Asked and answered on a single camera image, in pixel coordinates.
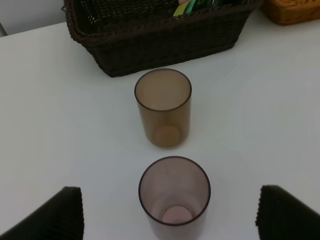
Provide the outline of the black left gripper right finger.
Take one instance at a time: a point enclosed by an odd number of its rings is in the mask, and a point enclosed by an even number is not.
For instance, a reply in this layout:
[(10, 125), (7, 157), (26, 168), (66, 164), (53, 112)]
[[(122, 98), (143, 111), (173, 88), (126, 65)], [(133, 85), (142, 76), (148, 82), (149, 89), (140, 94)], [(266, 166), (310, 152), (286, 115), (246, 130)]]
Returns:
[(320, 214), (278, 185), (261, 187), (255, 225), (261, 240), (320, 238)]

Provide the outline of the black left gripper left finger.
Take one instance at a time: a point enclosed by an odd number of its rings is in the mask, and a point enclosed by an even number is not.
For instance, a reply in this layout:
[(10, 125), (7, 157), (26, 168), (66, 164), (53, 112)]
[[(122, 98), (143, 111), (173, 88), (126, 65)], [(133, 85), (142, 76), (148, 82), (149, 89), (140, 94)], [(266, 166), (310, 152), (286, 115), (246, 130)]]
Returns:
[(2, 240), (82, 240), (85, 219), (80, 187), (65, 186), (25, 219), (0, 235)]

